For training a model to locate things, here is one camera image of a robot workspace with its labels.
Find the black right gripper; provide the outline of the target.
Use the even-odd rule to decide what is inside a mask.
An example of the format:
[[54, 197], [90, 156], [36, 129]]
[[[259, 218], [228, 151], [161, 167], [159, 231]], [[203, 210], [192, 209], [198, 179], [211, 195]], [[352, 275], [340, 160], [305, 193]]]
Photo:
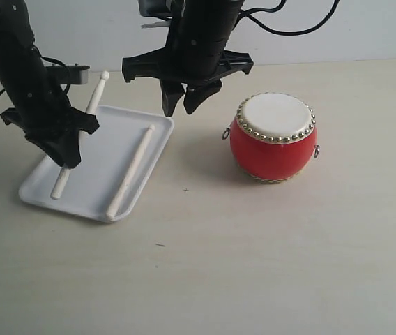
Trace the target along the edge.
[[138, 77], [160, 80], [162, 110], [171, 117], [185, 95], [191, 115], [222, 88], [221, 78], [237, 71], [248, 74], [254, 62], [249, 54], [226, 50], [242, 1], [167, 1], [172, 18], [165, 46], [122, 60], [126, 82]]

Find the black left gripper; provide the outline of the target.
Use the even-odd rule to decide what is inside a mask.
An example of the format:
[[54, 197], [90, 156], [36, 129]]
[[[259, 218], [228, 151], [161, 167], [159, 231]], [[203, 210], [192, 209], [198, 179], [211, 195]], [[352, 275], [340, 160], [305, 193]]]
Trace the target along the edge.
[[89, 135], [99, 128], [95, 116], [71, 105], [58, 83], [5, 84], [13, 106], [0, 114], [5, 125], [14, 124], [24, 138], [44, 151], [58, 166], [73, 169], [81, 161], [79, 131]]

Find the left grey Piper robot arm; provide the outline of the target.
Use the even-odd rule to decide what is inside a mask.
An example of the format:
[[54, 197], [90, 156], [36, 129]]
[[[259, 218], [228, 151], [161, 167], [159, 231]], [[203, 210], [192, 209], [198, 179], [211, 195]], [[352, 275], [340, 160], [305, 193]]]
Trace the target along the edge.
[[73, 107], [68, 97], [71, 86], [87, 83], [88, 71], [87, 65], [43, 56], [26, 3], [0, 1], [0, 83], [13, 104], [0, 117], [61, 167], [80, 164], [80, 132], [99, 127], [95, 116]]

